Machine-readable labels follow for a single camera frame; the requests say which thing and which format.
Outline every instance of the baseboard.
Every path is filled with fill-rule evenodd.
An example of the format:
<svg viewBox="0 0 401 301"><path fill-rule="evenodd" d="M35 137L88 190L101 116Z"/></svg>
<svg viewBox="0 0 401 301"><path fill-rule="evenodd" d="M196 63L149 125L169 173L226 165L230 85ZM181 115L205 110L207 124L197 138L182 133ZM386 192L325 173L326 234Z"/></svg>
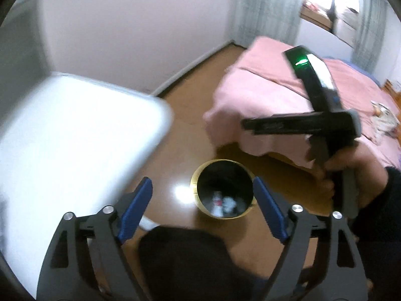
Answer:
<svg viewBox="0 0 401 301"><path fill-rule="evenodd" d="M160 95L164 90L170 87L171 84L176 82L178 79L180 79L182 76L184 76L188 71L192 70L194 67L196 67L198 64L202 63L205 61L207 58L212 56L214 53L220 51L222 48L226 47L232 42L232 40L225 41L224 43L218 45L215 48L212 48L210 51L207 53L203 54L196 60L192 61L190 64L188 64L185 68L182 70L178 71L174 76L166 80L164 83L162 83L154 92L152 92L153 96Z"/></svg>

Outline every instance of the gold trash can rim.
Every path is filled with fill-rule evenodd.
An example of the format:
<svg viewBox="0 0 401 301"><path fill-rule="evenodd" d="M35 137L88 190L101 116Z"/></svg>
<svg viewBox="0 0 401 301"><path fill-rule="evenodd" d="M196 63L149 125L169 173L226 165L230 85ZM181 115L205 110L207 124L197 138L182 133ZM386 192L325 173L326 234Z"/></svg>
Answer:
<svg viewBox="0 0 401 301"><path fill-rule="evenodd" d="M202 171L203 171L208 165L210 165L210 164L212 164L212 163L220 162L220 161L228 161L228 162L235 163L235 164L239 165L240 167L242 167L242 168L248 173L248 175L249 175L249 177L250 177L250 179L251 179L252 181L253 181L253 179L255 178L255 175L254 175L249 169L247 169L244 165L242 165L241 163L238 163L238 162L236 162L236 161L228 160L228 159L215 159L215 160L207 161L207 162L203 163L202 165L200 165L200 166L196 169L196 171L194 172L194 174L192 175L192 178L191 178L190 190L191 190L191 192L194 194L195 203L196 203L197 207L199 208L199 210L200 210L201 212L203 212L203 213L205 213L206 215L208 215L208 216L210 216L210 217L213 217L213 218L215 218L215 219L223 219L223 220L226 220L226 219L235 219L235 218L243 217L243 216L245 216L246 214L248 214L248 213L252 210L252 208L257 204L255 196L253 197L253 200L252 200L251 204L250 204L249 207L245 210L245 212L243 212L241 215L238 215L238 216L236 216L236 217L217 217L217 216L212 215L212 214L206 209L206 207L203 205L203 203L201 202L201 200L200 200L200 198L199 198L199 195L198 195L198 179L199 179L200 174L202 173Z"/></svg>

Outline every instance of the pink blanket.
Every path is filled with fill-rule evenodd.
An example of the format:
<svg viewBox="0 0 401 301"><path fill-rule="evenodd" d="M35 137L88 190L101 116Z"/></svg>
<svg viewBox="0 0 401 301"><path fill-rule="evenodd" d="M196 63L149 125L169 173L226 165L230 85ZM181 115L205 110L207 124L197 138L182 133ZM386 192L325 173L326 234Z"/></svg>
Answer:
<svg viewBox="0 0 401 301"><path fill-rule="evenodd" d="M246 117L311 111L301 81L296 79L282 55L289 48L284 43L259 37L229 68L214 94L213 108L204 114L206 130L215 146L237 141L242 150L252 155L277 152L299 166L310 167L304 160L308 149L305 136L252 136L240 126L240 120ZM326 59L325 63L344 108L354 108L360 115L363 133L360 140L384 165L399 167L400 147L396 139L385 136L380 146L369 140L373 135L370 101L383 103L398 114L392 98L371 79L343 62Z"/></svg>

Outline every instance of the wooden furniture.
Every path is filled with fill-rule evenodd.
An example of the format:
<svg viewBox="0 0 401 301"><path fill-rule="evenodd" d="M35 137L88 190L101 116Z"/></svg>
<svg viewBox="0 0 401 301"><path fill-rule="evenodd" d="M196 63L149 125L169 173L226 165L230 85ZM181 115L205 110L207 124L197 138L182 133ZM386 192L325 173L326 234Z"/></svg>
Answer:
<svg viewBox="0 0 401 301"><path fill-rule="evenodd" d="M330 19L328 19L327 17L325 17L324 15L310 10L308 8L302 7L301 8L301 12L299 15L302 19L305 19L309 22L311 22L312 24L315 24L327 31L330 31L331 27L333 26L333 23L331 22Z"/></svg>
<svg viewBox="0 0 401 301"><path fill-rule="evenodd" d="M390 80L388 79L386 80L386 83L384 84L382 89L392 97L398 108L401 110L401 93L397 93L392 88ZM398 115L398 120L401 122L401 111L400 114ZM401 125L398 126L398 142L401 145Z"/></svg>

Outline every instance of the hand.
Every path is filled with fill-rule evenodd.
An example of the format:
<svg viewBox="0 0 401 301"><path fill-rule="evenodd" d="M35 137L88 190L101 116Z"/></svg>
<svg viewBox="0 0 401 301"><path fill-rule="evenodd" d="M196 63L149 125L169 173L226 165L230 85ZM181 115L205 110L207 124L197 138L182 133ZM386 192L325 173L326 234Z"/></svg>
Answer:
<svg viewBox="0 0 401 301"><path fill-rule="evenodd" d="M310 150L307 159L310 161L314 159ZM356 186L359 188L359 208L366 207L384 191L388 173L376 156L361 142L339 150L324 163L323 168L314 163L312 172L318 189L333 196L334 183L327 178L327 172L341 171L346 167L353 168L355 171Z"/></svg>

